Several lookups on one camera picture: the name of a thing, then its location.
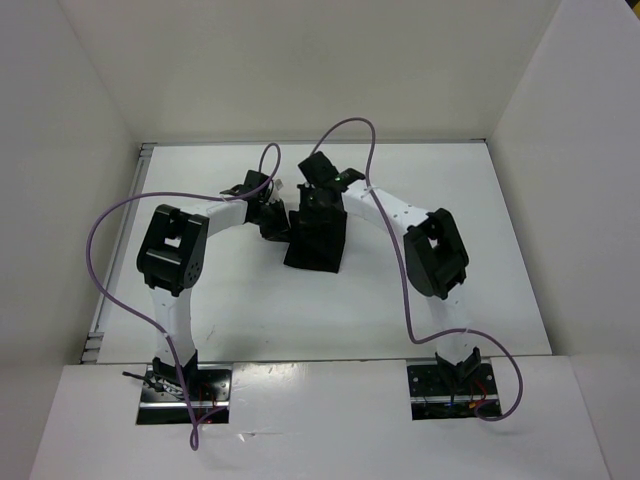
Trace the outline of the black skirt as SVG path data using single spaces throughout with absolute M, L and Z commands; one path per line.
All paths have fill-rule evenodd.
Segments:
M 337 274 L 346 242 L 348 215 L 341 202 L 318 208 L 300 202 L 289 212 L 290 240 L 284 264 Z

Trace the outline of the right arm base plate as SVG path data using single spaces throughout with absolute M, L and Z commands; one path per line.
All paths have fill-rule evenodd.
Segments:
M 450 393 L 434 360 L 408 363 L 406 371 L 414 421 L 474 418 L 476 410 L 488 418 L 502 415 L 493 369 L 488 361 L 483 361 L 454 394 Z

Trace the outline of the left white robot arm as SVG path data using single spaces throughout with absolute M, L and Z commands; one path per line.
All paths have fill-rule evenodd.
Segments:
M 150 289 L 155 321 L 164 329 L 152 361 L 153 378 L 180 400 L 192 397 L 202 381 L 191 296 L 204 268 L 207 240 L 246 223 L 257 226 L 267 241 L 290 240 L 284 202 L 267 175 L 250 170 L 242 184 L 222 195 L 221 201 L 200 201 L 186 209 L 158 206 L 136 259 Z

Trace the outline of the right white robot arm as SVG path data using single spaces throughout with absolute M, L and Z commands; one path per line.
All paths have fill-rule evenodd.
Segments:
M 290 213 L 291 241 L 286 265 L 336 273 L 346 242 L 347 219 L 359 217 L 390 234 L 400 256 L 401 282 L 426 298 L 434 321 L 451 337 L 436 347 L 438 380 L 450 393 L 462 392 L 481 363 L 478 347 L 463 337 L 466 314 L 460 287 L 469 256 L 452 214 L 412 206 L 377 186 L 361 172 L 343 172 L 316 152 L 303 160 L 297 210 Z

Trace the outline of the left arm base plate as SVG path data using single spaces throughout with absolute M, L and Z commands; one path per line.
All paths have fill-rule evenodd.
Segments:
M 187 381 L 196 420 L 204 424 L 227 424 L 232 385 L 232 366 L 199 364 L 198 378 Z M 156 377 L 148 365 L 142 378 L 136 424 L 186 425 L 190 417 L 179 386 Z

